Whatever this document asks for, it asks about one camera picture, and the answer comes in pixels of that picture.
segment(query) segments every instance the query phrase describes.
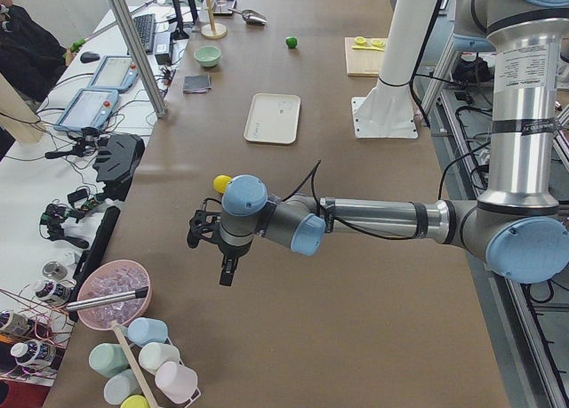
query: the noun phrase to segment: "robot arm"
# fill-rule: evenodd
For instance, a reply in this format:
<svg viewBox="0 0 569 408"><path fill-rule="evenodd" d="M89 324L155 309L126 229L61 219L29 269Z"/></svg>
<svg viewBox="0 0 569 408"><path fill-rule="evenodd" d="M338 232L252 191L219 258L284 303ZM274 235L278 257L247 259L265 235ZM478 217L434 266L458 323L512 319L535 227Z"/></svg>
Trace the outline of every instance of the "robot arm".
<svg viewBox="0 0 569 408"><path fill-rule="evenodd" d="M281 202L253 176L233 179L220 213L198 210L188 244L217 244L222 284L255 235L307 255L325 232L359 231L391 240L429 237L459 246L520 283L551 278L569 262L569 232L549 193L557 59L569 32L569 0L460 0L455 32L485 36L497 52L492 160L477 201L434 204L312 199Z"/></svg>

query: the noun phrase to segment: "cutting board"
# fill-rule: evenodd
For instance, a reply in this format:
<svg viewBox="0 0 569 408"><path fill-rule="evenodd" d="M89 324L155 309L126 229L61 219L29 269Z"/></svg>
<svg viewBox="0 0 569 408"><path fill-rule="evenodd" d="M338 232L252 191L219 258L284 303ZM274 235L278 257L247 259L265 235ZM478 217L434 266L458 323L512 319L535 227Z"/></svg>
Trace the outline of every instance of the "cutting board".
<svg viewBox="0 0 569 408"><path fill-rule="evenodd" d="M353 50L352 45L356 44L354 39L354 37L344 38L344 49L346 50L346 71L348 76L377 77L380 74L381 63L383 62L385 52ZM377 39L380 39L387 44L387 38L378 37Z"/></svg>

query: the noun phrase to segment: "yellow cup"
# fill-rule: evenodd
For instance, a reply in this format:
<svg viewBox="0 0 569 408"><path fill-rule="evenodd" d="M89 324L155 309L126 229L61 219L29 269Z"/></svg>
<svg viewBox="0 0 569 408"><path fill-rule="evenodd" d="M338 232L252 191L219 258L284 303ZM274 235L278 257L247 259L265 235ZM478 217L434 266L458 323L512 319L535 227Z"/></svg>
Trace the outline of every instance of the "yellow cup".
<svg viewBox="0 0 569 408"><path fill-rule="evenodd" d="M146 397L141 395L133 395L127 397L121 404L121 408L150 408Z"/></svg>

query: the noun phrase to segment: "person's hand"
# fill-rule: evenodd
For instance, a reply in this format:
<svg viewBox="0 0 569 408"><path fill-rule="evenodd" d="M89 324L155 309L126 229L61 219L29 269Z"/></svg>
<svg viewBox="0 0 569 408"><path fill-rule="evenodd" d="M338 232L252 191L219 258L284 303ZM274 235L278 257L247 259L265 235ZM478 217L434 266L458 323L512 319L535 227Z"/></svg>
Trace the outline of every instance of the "person's hand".
<svg viewBox="0 0 569 408"><path fill-rule="evenodd" d="M73 61L73 59L77 56L76 52L71 52L71 50L68 48L65 51L65 65L69 66L71 64L71 61Z"/></svg>

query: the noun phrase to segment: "pink bowl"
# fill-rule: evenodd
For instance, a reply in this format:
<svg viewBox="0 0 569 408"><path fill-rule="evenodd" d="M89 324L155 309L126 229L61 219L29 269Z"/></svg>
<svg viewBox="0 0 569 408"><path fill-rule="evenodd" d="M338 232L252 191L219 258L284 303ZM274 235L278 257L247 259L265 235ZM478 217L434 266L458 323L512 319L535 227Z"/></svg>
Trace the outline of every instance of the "pink bowl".
<svg viewBox="0 0 569 408"><path fill-rule="evenodd" d="M77 312L79 319L93 330L106 331L111 329L112 320L116 320L121 325L128 325L137 317L142 316L150 304L152 286L150 276L143 266L132 260L114 260L103 264L85 279L77 294L77 301L110 293L136 290L142 286L148 287L148 295L144 299L79 310Z"/></svg>

